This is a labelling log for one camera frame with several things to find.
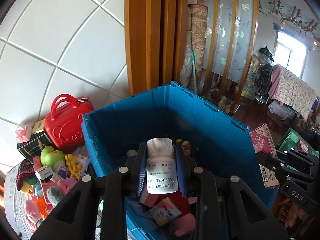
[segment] window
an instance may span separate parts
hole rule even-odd
[[[285,33],[278,32],[275,64],[280,64],[301,78],[306,55],[307,49],[301,42]]]

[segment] medicine bottle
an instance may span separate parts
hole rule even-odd
[[[168,194],[178,190],[177,168],[172,141],[154,138],[147,142],[147,190],[150,194]]]

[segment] blue plastic bin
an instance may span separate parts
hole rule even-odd
[[[249,130],[176,82],[125,98],[84,115],[82,129],[97,176],[123,166],[126,152],[156,137],[188,140],[193,156],[214,175],[237,175],[270,208],[276,189],[263,186]],[[136,239],[168,239],[135,198],[127,199],[127,227]]]

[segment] bolt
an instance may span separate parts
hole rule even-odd
[[[230,177],[230,180],[231,180],[232,182],[239,182],[239,181],[240,181],[240,178],[239,178],[238,176],[233,175],[233,176]]]
[[[82,181],[83,182],[89,182],[91,180],[91,176],[90,175],[84,175],[83,177],[82,177]]]
[[[126,173],[126,172],[128,172],[129,171],[129,169],[128,169],[128,167],[126,167],[126,166],[123,166],[123,167],[120,167],[119,168],[119,172],[121,172],[121,173]]]
[[[202,172],[203,172],[203,169],[202,169],[201,167],[195,167],[195,168],[193,169],[193,171],[194,171],[195,173],[202,173]]]

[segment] knit hat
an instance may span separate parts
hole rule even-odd
[[[17,190],[21,190],[22,182],[26,179],[32,179],[35,177],[35,169],[28,160],[23,160],[18,168],[18,174],[16,176],[16,187]]]

